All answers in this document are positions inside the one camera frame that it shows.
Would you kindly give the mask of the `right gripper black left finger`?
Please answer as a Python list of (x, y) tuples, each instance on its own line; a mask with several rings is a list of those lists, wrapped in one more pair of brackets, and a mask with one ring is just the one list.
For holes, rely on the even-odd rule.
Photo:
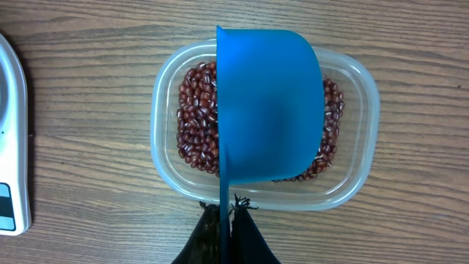
[(205, 202), (200, 202), (199, 205), (204, 212), (172, 264), (220, 263), (220, 208)]

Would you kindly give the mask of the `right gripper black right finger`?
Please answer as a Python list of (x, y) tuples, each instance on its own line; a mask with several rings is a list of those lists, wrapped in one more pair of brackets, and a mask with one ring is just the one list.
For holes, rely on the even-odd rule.
[(280, 264), (251, 218), (251, 200), (235, 196), (231, 233), (231, 258), (234, 264)]

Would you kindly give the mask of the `blue plastic scoop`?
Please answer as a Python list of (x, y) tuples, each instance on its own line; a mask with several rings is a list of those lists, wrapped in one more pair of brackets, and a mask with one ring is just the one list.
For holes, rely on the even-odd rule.
[(299, 175), (324, 125), (319, 62), (299, 34), (216, 30), (221, 262), (228, 263), (229, 187)]

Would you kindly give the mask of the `white kitchen scale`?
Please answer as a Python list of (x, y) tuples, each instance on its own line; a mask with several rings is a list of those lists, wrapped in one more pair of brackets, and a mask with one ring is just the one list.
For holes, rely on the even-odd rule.
[(1, 234), (17, 236), (32, 223), (29, 206), (27, 83), (20, 60), (1, 37)]

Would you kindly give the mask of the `red beans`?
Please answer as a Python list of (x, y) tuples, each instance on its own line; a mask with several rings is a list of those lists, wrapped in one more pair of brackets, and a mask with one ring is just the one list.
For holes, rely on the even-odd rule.
[[(215, 62), (200, 62), (187, 71), (179, 85), (177, 116), (177, 149), (179, 157), (191, 167), (219, 176), (218, 99)], [(285, 178), (285, 182), (303, 182), (316, 178), (332, 166), (341, 133), (344, 93), (336, 82), (322, 76), (325, 115), (322, 139), (316, 157), (304, 172)]]

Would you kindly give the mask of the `clear plastic container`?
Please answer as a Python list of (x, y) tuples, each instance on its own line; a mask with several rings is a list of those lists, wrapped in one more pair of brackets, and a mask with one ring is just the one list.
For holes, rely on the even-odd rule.
[[(179, 157), (177, 114), (179, 85), (186, 72), (216, 58), (216, 41), (186, 45), (161, 67), (152, 94), (150, 148), (161, 178), (176, 192), (194, 200), (219, 202), (215, 175), (191, 167)], [(271, 181), (231, 186), (230, 196), (248, 197), (269, 210), (327, 210), (351, 199), (365, 183), (372, 166), (380, 122), (380, 95), (370, 72), (350, 56), (316, 47), (320, 71), (344, 93), (337, 151), (331, 166), (303, 182)]]

